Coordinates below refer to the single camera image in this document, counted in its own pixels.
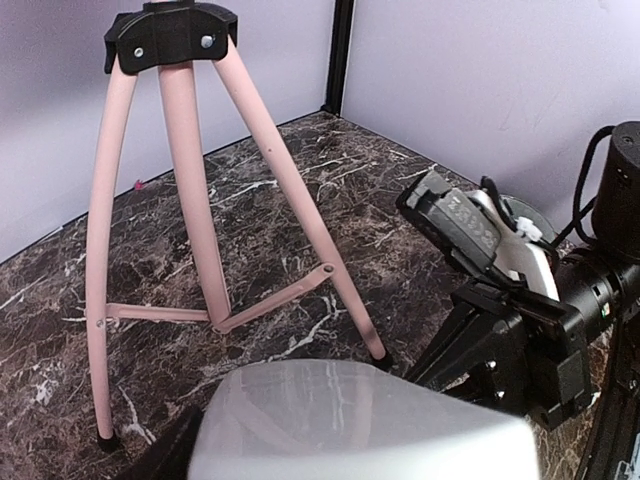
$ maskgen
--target pink tripod stand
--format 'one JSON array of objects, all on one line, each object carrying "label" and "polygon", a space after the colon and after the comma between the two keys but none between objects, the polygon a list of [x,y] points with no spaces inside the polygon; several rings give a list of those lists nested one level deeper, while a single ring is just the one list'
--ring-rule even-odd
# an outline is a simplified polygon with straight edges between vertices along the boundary
[{"label": "pink tripod stand", "polygon": [[[111,74],[96,153],[89,207],[86,318],[91,387],[98,441],[117,446],[111,420],[106,321],[113,318],[207,321],[229,332],[331,279],[374,360],[389,359],[345,264],[291,154],[235,47],[237,18],[193,0],[148,3],[118,15],[105,36]],[[202,158],[193,60],[211,60],[269,164],[321,265],[304,278],[231,315]],[[106,303],[109,234],[116,177],[137,73],[159,67],[160,88],[178,194],[207,310]]]}]

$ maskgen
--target dark marble tabletop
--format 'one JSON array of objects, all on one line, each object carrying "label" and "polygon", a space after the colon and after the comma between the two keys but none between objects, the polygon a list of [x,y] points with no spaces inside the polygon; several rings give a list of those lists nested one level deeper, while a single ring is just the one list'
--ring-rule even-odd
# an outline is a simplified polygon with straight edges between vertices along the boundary
[{"label": "dark marble tabletop", "polygon": [[[392,373],[401,375],[465,280],[395,211],[403,187],[434,164],[327,114],[281,132],[395,357]],[[234,310],[317,265],[252,140],[207,155],[206,169]],[[220,379],[241,365],[301,357],[368,361],[328,283],[228,335],[202,324],[111,322],[111,399],[124,448],[103,454],[95,444],[83,323],[85,232],[83,217],[0,266],[2,479],[112,478],[185,406],[204,407]],[[108,297],[204,308],[172,173],[116,199]],[[606,342],[592,354],[603,366]],[[592,413],[551,434],[536,429],[545,479],[572,477]]]}]

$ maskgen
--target metal screw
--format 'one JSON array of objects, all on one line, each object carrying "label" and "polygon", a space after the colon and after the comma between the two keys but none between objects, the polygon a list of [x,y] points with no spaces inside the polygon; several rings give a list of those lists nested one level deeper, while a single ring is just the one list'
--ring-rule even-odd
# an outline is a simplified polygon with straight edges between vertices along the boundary
[{"label": "metal screw", "polygon": [[215,35],[204,35],[200,39],[200,45],[202,45],[202,48],[211,48],[215,39]]}]

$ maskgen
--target purple wall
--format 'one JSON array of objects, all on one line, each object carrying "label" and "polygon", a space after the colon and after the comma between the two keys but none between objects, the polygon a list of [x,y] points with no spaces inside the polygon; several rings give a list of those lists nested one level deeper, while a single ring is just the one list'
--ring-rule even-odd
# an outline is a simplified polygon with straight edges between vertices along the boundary
[{"label": "purple wall", "polygon": [[[220,0],[278,123],[324,100],[333,0]],[[0,0],[0,262],[87,211],[108,77],[103,35],[142,1]],[[210,64],[196,68],[204,150],[247,131]],[[143,72],[118,192],[171,169],[157,75]]]},{"label": "purple wall", "polygon": [[640,119],[640,3],[391,4],[356,3],[344,116],[563,227],[590,137]]}]

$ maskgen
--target black plastic clip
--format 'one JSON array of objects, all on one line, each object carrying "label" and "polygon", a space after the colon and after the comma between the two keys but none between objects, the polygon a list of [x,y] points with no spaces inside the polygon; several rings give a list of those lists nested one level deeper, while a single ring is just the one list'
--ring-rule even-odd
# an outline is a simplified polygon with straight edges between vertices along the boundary
[{"label": "black plastic clip", "polygon": [[122,71],[135,75],[158,65],[221,60],[228,38],[238,42],[238,17],[226,8],[194,0],[145,3],[140,12],[120,13],[104,36],[104,71],[116,56]]}]

